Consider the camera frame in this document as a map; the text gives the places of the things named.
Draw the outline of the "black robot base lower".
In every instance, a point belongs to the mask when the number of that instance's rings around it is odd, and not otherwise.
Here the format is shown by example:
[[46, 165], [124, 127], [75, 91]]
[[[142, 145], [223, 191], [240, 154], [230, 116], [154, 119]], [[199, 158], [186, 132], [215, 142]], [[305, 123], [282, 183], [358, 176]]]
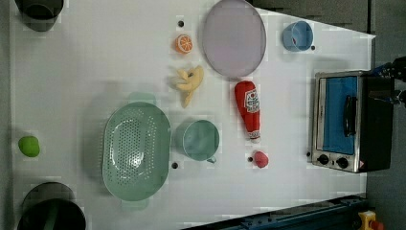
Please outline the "black robot base lower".
[[86, 218], [68, 186], [45, 182], [26, 194], [17, 230], [86, 230]]

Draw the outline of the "black robot base upper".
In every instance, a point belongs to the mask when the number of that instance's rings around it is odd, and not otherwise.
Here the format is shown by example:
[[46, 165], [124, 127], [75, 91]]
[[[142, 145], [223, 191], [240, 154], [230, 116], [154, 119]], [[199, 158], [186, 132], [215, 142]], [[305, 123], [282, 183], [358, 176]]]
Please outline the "black robot base upper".
[[64, 0], [14, 0], [21, 21], [36, 32], [50, 31], [64, 7]]

